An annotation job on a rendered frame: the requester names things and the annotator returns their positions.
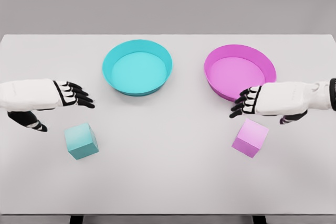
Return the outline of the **pink round plate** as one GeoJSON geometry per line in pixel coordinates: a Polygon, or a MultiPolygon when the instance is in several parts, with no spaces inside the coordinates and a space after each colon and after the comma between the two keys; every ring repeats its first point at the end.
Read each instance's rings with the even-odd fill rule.
{"type": "Polygon", "coordinates": [[[224,45],[211,51],[204,61],[204,73],[212,90],[228,101],[238,99],[247,88],[277,79],[271,60],[245,45],[224,45]]]}

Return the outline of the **cyan cube block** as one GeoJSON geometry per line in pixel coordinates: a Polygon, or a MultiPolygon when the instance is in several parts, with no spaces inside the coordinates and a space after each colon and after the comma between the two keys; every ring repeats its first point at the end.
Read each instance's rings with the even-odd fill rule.
{"type": "Polygon", "coordinates": [[[64,134],[67,150],[75,160],[99,152],[95,134],[88,123],[65,129],[64,134]]]}

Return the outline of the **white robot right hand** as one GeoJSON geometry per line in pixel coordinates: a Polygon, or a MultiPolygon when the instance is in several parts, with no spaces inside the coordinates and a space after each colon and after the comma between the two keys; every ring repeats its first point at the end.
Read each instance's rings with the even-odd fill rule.
{"type": "Polygon", "coordinates": [[[231,119],[243,114],[281,115],[280,124],[297,121],[308,112],[318,84],[273,82],[250,87],[239,94],[231,108],[231,119]]]}

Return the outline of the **pink cube block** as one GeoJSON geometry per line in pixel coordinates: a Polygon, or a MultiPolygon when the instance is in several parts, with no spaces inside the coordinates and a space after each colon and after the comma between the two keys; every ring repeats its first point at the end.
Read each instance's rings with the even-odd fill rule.
{"type": "Polygon", "coordinates": [[[268,132],[269,129],[267,127],[246,119],[232,143],[232,148],[250,158],[254,158],[262,148],[268,132]]]}

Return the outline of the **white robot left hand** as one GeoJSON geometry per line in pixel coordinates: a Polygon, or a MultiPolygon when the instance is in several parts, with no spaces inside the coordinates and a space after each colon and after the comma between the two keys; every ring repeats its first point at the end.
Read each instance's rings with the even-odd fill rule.
{"type": "Polygon", "coordinates": [[[0,83],[0,108],[16,123],[36,131],[48,129],[33,113],[57,107],[85,106],[95,108],[89,94],[69,81],[29,79],[0,83]]]}

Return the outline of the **cyan round plate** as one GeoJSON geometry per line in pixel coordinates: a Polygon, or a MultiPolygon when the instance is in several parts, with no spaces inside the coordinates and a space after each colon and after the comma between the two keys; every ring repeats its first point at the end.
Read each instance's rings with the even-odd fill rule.
{"type": "Polygon", "coordinates": [[[144,39],[112,48],[102,63],[106,82],[122,94],[140,97],[159,90],[173,70],[171,54],[162,45],[144,39]]]}

